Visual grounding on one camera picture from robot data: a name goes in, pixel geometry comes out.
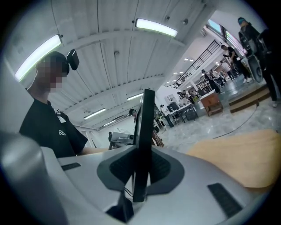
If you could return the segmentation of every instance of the black t-shirt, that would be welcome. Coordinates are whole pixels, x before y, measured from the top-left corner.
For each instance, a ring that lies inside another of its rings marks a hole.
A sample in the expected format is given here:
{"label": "black t-shirt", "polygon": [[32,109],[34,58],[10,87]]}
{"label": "black t-shirt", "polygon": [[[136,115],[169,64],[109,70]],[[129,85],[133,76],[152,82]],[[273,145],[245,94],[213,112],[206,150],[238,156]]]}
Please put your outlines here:
{"label": "black t-shirt", "polygon": [[79,154],[88,139],[69,121],[68,116],[36,99],[27,112],[21,129],[22,135],[35,140],[40,146],[53,149],[57,158]]}
{"label": "black t-shirt", "polygon": [[227,51],[228,51],[228,54],[229,54],[229,57],[230,57],[230,58],[231,58],[231,56],[232,56],[232,52],[235,52],[235,55],[234,55],[234,57],[233,57],[233,61],[236,61],[236,60],[237,60],[237,57],[238,57],[236,51],[235,51],[232,47],[227,47]]}

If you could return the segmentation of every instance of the desk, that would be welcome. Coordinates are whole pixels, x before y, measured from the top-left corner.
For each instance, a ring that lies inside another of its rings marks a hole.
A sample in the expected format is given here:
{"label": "desk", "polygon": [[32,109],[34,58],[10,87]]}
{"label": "desk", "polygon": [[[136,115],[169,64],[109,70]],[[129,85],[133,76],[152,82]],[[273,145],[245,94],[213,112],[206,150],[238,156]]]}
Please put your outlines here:
{"label": "desk", "polygon": [[217,93],[215,93],[215,90],[203,95],[200,98],[200,101],[204,105],[208,116],[223,111],[223,105],[221,104]]}
{"label": "desk", "polygon": [[195,111],[195,109],[194,109],[192,103],[188,103],[187,105],[185,105],[185,106],[183,106],[183,107],[181,107],[181,108],[179,108],[179,109],[177,109],[177,110],[174,110],[174,111],[172,111],[172,112],[169,112],[168,115],[169,115],[169,116],[173,116],[173,115],[175,115],[175,114],[178,114],[179,117],[182,119],[182,121],[185,123],[184,118],[183,118],[183,113],[184,113],[187,109],[190,109],[190,111],[193,112],[193,114],[195,115],[195,117],[198,117],[198,115],[197,115],[197,113],[196,113],[196,111]]}

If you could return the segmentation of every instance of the floor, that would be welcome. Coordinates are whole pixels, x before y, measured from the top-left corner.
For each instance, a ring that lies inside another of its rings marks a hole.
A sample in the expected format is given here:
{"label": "floor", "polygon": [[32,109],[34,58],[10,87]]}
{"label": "floor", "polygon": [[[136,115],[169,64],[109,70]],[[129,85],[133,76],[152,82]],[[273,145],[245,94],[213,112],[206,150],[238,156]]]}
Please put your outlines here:
{"label": "floor", "polygon": [[200,109],[200,104],[197,104],[196,110],[199,118],[196,121],[181,122],[173,128],[167,128],[166,131],[160,131],[158,134],[163,139],[165,147],[187,153],[196,142],[227,133],[230,134],[224,137],[261,129],[281,132],[281,103],[278,107],[273,108],[270,98],[260,102],[258,107],[253,105],[242,111],[230,113],[228,99],[235,97],[238,92],[256,85],[253,82],[243,84],[243,79],[243,76],[239,76],[237,81],[228,81],[228,84],[222,88],[222,91],[226,93],[219,95],[224,105],[222,113],[208,117],[204,113],[205,109]]}

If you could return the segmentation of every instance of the fluorescent ceiling light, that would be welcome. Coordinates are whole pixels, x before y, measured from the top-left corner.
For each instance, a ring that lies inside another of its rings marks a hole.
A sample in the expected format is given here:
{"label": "fluorescent ceiling light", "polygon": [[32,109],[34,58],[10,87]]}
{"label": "fluorescent ceiling light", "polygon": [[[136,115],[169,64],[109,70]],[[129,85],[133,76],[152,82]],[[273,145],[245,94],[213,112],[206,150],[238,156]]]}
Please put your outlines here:
{"label": "fluorescent ceiling light", "polygon": [[49,40],[40,45],[20,66],[15,74],[15,78],[21,81],[25,74],[46,54],[61,44],[59,35],[51,37]]}
{"label": "fluorescent ceiling light", "polygon": [[95,116],[95,115],[97,115],[97,114],[99,114],[99,113],[101,113],[101,112],[103,112],[103,111],[105,111],[105,110],[106,110],[106,109],[101,109],[100,111],[94,112],[94,113],[92,113],[92,114],[90,114],[90,115],[84,117],[84,119],[89,119],[90,117]]}
{"label": "fluorescent ceiling light", "polygon": [[173,37],[175,37],[177,35],[176,30],[174,30],[172,28],[169,28],[165,25],[162,25],[160,23],[152,22],[152,21],[149,21],[149,20],[146,20],[146,19],[137,19],[136,27],[159,31],[161,33],[165,33],[165,34],[168,34],[168,35],[173,36]]}
{"label": "fluorescent ceiling light", "polygon": [[143,95],[143,93],[137,94],[137,95],[135,95],[135,96],[132,96],[132,97],[130,97],[130,98],[127,98],[127,101],[130,101],[130,100],[132,100],[132,99],[134,99],[134,98],[137,98],[137,97],[140,97],[140,96],[142,96],[142,95]]}
{"label": "fluorescent ceiling light", "polygon": [[113,120],[113,121],[111,121],[111,122],[109,122],[109,123],[103,125],[103,127],[106,126],[106,125],[109,125],[109,124],[111,124],[111,123],[113,123],[113,122],[115,122],[115,120]]}

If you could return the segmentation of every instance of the brown cabinet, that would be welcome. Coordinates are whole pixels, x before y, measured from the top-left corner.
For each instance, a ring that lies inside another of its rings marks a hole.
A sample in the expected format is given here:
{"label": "brown cabinet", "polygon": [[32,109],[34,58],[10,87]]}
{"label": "brown cabinet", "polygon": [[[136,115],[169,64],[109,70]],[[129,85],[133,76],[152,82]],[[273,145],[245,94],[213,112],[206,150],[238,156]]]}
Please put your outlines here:
{"label": "brown cabinet", "polygon": [[209,94],[206,97],[203,96],[200,100],[204,105],[208,116],[223,111],[223,105],[221,104],[217,93]]}

